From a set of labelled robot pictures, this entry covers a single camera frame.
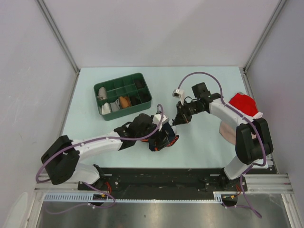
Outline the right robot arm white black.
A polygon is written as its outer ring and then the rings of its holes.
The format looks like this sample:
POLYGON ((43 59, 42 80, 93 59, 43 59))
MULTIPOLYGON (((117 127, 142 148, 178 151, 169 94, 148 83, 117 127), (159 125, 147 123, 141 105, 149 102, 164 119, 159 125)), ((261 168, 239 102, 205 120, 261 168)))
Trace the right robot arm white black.
POLYGON ((188 124, 194 114, 207 112, 218 117, 235 130, 236 156, 223 168, 219 176, 219 185, 223 190, 231 190, 236 179, 245 171, 257 164, 258 160, 266 160, 274 148, 268 123, 264 118, 253 118, 229 105, 219 93, 211 93, 205 83, 192 87, 195 100, 186 102, 184 91, 177 88, 172 96, 179 99, 176 105, 177 114, 173 125, 188 124))

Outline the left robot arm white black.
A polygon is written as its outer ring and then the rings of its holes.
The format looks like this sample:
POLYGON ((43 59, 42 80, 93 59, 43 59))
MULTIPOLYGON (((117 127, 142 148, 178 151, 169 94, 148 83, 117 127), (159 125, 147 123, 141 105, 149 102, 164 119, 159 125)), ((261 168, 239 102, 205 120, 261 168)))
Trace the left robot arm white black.
POLYGON ((139 114, 133 121, 115 128, 112 132, 87 140, 71 140, 60 136, 42 155, 42 168, 48 180, 59 185, 67 181, 81 181, 99 190, 105 184, 101 168, 82 161, 104 152, 121 151, 137 141, 148 143, 150 151, 171 147, 179 138, 173 122, 165 115, 139 114))

